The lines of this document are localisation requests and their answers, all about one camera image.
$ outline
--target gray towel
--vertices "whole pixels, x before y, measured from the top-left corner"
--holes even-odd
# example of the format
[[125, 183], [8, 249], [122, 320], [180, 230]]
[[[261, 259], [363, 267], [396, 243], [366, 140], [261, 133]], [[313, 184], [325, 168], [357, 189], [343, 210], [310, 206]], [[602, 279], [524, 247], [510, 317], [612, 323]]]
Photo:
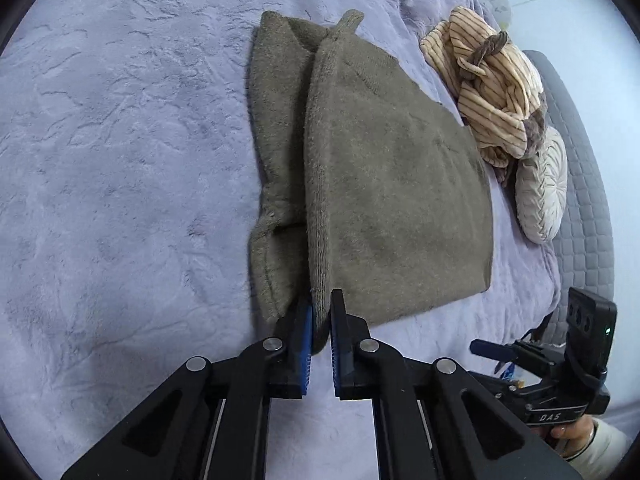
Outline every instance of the gray towel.
[[309, 276], [316, 349], [332, 288], [379, 324], [490, 284], [491, 198], [474, 138], [354, 34], [362, 18], [351, 10], [327, 29], [265, 12], [251, 65], [266, 174], [251, 247], [258, 302], [281, 316]]

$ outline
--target brown rope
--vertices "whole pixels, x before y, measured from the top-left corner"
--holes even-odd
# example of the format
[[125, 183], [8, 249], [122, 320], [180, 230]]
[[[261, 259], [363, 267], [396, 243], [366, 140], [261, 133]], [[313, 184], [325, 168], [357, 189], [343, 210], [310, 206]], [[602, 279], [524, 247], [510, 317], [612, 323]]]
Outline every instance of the brown rope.
[[[493, 36], [489, 36], [486, 40], [482, 42], [478, 48], [476, 48], [471, 56], [466, 58], [468, 63], [472, 65], [479, 66], [484, 59], [484, 56], [493, 56], [494, 54], [498, 54], [502, 50], [502, 48], [509, 41], [509, 35], [506, 30], [501, 30], [498, 34], [494, 34]], [[473, 81], [475, 79], [476, 74], [473, 72], [469, 72], [465, 68], [460, 67], [460, 77], [462, 79], [466, 79], [467, 81]]]

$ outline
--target gray quilted headboard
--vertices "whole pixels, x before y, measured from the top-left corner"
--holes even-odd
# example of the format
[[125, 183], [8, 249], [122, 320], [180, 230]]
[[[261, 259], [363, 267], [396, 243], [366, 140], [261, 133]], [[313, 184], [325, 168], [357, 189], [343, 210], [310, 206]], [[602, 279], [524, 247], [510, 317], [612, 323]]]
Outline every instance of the gray quilted headboard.
[[580, 115], [558, 72], [544, 54], [525, 54], [540, 72], [548, 105], [547, 120], [564, 140], [568, 159], [567, 204], [553, 244], [562, 280], [560, 305], [548, 318], [543, 342], [562, 344], [566, 335], [570, 286], [613, 299], [613, 237], [609, 205]]

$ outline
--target human hand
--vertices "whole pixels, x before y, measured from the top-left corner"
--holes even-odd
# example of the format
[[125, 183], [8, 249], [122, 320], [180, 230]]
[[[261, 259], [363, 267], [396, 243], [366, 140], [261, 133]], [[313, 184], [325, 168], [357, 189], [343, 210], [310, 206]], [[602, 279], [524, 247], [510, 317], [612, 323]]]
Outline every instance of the human hand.
[[560, 452], [560, 456], [568, 457], [575, 455], [588, 446], [594, 429], [593, 417], [591, 415], [583, 415], [573, 424], [552, 428], [550, 435], [553, 438], [567, 440], [564, 450]]

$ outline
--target bed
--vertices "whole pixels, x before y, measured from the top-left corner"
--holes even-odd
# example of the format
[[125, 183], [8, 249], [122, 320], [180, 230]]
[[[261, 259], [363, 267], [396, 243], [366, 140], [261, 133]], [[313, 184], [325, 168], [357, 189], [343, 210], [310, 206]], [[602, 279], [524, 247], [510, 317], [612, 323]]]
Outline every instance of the bed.
[[[418, 37], [477, 0], [38, 0], [0, 58], [0, 415], [44, 479], [63, 471], [194, 354], [265, 335], [248, 236], [260, 175], [246, 67], [264, 9], [317, 23], [362, 10], [460, 120]], [[489, 372], [474, 338], [508, 342], [559, 303], [551, 244], [522, 235], [490, 178], [491, 287], [375, 327], [425, 361]], [[334, 397], [330, 349], [303, 402], [273, 404], [270, 479], [375, 478], [370, 404]]]

